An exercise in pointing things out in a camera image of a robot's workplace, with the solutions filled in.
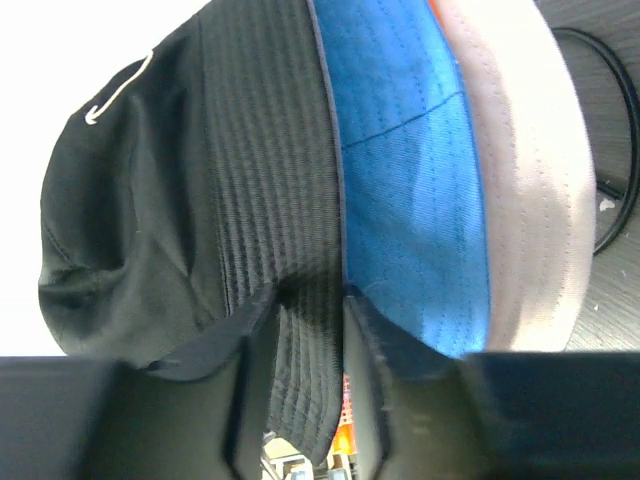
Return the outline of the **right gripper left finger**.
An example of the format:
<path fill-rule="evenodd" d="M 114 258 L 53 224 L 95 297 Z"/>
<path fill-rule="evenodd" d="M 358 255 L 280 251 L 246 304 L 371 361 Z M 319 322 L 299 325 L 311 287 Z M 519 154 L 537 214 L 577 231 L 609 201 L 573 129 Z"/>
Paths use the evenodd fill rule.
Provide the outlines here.
<path fill-rule="evenodd" d="M 5 479 L 257 479 L 278 336 L 265 286 L 145 368 L 1 361 Z"/>

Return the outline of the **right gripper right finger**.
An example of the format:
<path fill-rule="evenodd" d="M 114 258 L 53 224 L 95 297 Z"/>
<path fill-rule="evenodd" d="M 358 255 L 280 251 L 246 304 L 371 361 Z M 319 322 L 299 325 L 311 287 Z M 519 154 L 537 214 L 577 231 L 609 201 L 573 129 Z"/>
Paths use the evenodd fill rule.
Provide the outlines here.
<path fill-rule="evenodd" d="M 639 357 L 422 344 L 364 297 L 344 302 L 362 479 L 635 479 Z"/>

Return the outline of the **blue cloth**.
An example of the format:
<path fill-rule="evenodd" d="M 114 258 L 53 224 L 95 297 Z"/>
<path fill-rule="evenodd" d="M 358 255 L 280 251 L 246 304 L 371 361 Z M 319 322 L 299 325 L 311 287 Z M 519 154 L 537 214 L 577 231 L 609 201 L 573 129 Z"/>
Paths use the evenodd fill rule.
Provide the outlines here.
<path fill-rule="evenodd" d="M 425 1 L 315 5 L 340 130 L 347 277 L 450 357 L 490 326 L 483 187 L 457 61 Z"/>

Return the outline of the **black bucket hat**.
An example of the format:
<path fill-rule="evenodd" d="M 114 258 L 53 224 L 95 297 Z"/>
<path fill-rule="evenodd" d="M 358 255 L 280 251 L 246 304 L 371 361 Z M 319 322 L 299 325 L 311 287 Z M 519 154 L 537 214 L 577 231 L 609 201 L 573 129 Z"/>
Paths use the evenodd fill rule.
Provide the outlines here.
<path fill-rule="evenodd" d="M 67 121 L 41 193 L 44 320 L 145 366 L 266 285 L 267 427 L 313 462 L 342 402 L 342 173 L 309 1 L 211 1 Z"/>

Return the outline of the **beige bucket hat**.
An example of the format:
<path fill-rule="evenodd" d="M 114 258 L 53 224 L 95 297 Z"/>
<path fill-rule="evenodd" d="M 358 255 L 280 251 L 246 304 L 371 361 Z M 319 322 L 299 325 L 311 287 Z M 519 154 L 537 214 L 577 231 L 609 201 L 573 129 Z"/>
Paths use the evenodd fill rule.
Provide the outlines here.
<path fill-rule="evenodd" d="M 595 174 L 574 84 L 532 1 L 440 1 L 483 180 L 491 351 L 560 351 L 595 244 Z"/>

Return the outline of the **black wire hat stand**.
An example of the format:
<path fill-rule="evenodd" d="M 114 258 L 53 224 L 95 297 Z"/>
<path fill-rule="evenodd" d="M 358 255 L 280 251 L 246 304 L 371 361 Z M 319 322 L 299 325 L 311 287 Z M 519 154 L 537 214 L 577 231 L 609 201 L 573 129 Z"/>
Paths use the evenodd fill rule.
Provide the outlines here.
<path fill-rule="evenodd" d="M 585 110 L 596 171 L 596 242 L 604 252 L 621 235 L 639 200 L 639 93 L 621 57 L 597 36 L 552 29 Z"/>

